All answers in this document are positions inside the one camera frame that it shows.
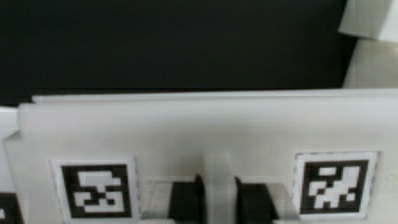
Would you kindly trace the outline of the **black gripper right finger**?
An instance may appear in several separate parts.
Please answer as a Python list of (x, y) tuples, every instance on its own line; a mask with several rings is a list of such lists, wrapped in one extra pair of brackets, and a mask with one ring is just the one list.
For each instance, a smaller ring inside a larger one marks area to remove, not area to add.
[(237, 224), (288, 224), (301, 220), (281, 183), (237, 183)]

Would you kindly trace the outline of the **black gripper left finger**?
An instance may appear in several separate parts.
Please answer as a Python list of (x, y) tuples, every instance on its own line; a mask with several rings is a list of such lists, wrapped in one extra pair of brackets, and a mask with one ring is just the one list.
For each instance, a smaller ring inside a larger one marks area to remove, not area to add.
[(141, 190), (143, 219), (173, 224), (207, 224), (207, 191), (201, 175), (152, 180)]

